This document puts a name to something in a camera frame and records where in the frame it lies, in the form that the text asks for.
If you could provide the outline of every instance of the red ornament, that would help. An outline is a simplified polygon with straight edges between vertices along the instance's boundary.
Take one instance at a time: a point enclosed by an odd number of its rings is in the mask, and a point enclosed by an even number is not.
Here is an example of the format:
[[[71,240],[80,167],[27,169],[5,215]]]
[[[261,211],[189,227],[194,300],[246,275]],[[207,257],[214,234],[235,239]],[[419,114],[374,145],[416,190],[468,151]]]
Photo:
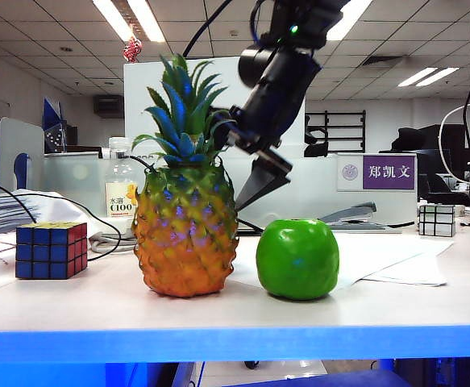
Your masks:
[[[123,49],[123,57],[129,63],[136,62],[136,56],[141,52],[142,44],[141,42],[132,36],[129,39],[129,43]]]

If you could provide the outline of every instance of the bottle cap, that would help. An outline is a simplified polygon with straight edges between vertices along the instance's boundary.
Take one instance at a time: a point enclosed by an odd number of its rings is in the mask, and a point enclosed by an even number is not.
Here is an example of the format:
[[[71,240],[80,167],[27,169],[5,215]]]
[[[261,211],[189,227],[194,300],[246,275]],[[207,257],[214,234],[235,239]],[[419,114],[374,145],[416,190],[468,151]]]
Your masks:
[[[110,137],[109,148],[130,149],[131,139],[128,137]]]

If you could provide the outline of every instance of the floor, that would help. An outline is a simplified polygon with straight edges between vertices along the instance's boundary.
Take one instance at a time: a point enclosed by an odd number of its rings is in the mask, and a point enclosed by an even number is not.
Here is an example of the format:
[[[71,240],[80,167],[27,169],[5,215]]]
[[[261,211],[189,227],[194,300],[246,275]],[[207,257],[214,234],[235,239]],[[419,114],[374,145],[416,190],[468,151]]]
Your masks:
[[[255,369],[249,369],[243,361],[206,362],[200,387],[223,387],[257,381],[275,381],[296,377],[312,377],[326,373],[356,371],[370,369],[371,363],[372,360],[261,361]],[[195,364],[193,379],[195,385],[198,382],[201,366],[202,363]]]

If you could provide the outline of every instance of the air vent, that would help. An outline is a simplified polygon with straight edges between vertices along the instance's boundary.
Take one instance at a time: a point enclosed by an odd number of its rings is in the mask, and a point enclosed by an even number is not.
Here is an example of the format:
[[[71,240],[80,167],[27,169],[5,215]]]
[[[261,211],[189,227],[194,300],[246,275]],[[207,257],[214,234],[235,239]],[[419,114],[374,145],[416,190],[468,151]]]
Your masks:
[[[362,66],[389,68],[397,65],[402,59],[403,56],[370,56]]]
[[[123,96],[116,94],[94,95],[93,110],[96,115],[103,119],[123,119]]]

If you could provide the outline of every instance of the purple name plate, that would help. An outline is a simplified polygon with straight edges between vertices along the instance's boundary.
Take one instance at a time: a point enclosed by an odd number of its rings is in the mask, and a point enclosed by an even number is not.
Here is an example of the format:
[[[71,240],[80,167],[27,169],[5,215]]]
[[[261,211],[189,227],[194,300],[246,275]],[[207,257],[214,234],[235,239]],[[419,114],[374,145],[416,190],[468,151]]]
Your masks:
[[[414,189],[414,157],[364,155],[364,189]]]

